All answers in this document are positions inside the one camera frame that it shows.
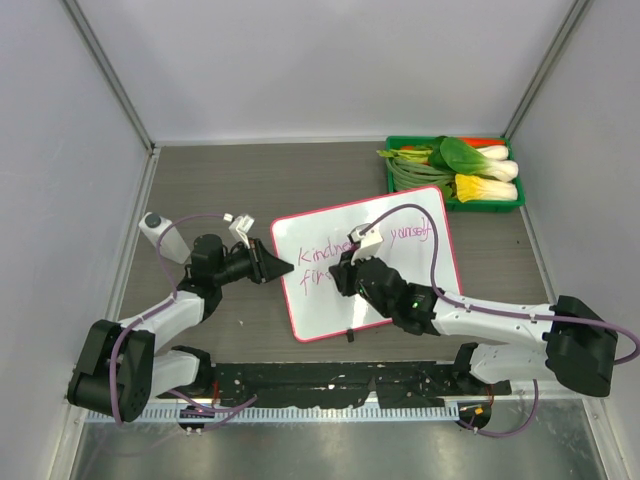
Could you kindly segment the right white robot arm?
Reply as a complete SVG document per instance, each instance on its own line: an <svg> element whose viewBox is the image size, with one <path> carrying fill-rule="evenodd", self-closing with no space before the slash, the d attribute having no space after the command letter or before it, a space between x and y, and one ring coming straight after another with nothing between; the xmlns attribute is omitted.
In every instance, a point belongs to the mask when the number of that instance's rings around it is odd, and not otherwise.
<svg viewBox="0 0 640 480"><path fill-rule="evenodd" d="M457 391L477 393L502 381L554 379L591 397L609 395L618 335L604 327L583 301L561 295L554 305L514 305L466 299L439 287L405 281L377 258L341 255L329 272L344 297L364 299L378 314L407 333L472 336L464 361L451 371Z"/></svg>

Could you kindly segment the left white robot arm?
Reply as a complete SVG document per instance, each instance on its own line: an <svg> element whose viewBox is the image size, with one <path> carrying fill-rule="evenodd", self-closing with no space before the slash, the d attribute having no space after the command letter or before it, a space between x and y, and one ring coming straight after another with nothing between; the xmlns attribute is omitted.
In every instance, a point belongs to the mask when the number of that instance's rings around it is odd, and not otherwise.
<svg viewBox="0 0 640 480"><path fill-rule="evenodd" d="M67 387L67 401L124 423L137 419L148 401L163 394L205 397L214 384L209 353L193 347L159 349L209 319L224 286L247 279L263 284L294 269L251 238L227 248L214 234L193 244L176 291L144 312L119 321L98 320L89 329Z"/></svg>

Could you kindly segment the pink framed whiteboard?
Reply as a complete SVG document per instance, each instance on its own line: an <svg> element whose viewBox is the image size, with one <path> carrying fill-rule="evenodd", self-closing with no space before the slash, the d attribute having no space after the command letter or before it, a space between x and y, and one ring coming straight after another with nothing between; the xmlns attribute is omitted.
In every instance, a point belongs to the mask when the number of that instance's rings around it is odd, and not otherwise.
<svg viewBox="0 0 640 480"><path fill-rule="evenodd" d="M437 250L436 285L459 294L457 261L445 203L436 187L423 187L315 211L282 217L271 225L277 257L294 265L281 278L294 337L311 342L386 324L359 296L337 291L329 267L338 263L350 242L348 234L368 225L388 210L416 204L393 213L376 228L383 237L377 256L408 282L429 285L433 251Z"/></svg>

